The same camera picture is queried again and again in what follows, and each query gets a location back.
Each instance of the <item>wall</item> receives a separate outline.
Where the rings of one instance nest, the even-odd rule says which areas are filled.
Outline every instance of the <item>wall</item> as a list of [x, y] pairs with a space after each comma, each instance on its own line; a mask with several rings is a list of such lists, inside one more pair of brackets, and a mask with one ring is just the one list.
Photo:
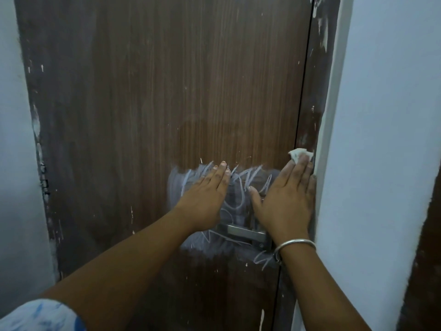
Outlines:
[[441, 160], [439, 9], [441, 0], [353, 0], [337, 29], [349, 25], [328, 94], [316, 240], [373, 330], [396, 327]]
[[0, 317], [55, 283], [14, 0], [0, 0]]

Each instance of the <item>light blue wall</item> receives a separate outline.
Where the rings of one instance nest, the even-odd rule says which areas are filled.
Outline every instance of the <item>light blue wall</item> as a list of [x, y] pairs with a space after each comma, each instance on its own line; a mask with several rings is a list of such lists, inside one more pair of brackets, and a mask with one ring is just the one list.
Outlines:
[[54, 284], [13, 0], [0, 0], [0, 317]]
[[373, 330], [395, 329], [441, 161], [440, 10], [353, 2], [316, 239]]

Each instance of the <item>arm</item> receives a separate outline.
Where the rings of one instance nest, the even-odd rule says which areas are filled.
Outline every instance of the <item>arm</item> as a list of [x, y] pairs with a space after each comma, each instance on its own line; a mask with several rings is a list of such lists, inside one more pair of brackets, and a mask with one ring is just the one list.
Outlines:
[[193, 232], [213, 227], [225, 198], [230, 171], [215, 166], [164, 217], [105, 251], [43, 298], [74, 310], [88, 330], [122, 330], [161, 266]]
[[[303, 156], [290, 161], [271, 186], [264, 202], [250, 188], [254, 212], [278, 246], [291, 239], [309, 239], [316, 178]], [[294, 284], [305, 328], [316, 330], [370, 330], [321, 262], [313, 247], [296, 243], [280, 251]]]

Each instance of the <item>hand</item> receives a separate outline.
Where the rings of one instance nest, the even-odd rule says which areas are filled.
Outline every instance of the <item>hand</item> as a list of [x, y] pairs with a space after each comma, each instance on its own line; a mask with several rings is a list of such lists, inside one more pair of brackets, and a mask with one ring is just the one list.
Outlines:
[[309, 239], [308, 224], [314, 210], [316, 177], [312, 163], [303, 155], [282, 169], [265, 200], [250, 187], [254, 214], [277, 245], [291, 239]]
[[174, 207], [173, 211], [190, 224], [193, 232], [208, 230], [219, 222], [230, 175], [225, 161], [221, 162], [206, 177], [196, 181]]

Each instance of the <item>sleeve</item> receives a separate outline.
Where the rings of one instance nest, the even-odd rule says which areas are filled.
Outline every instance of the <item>sleeve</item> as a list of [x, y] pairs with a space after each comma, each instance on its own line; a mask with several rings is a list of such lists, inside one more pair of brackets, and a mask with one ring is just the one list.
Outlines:
[[85, 331], [80, 317], [63, 303], [39, 299], [0, 319], [0, 331]]

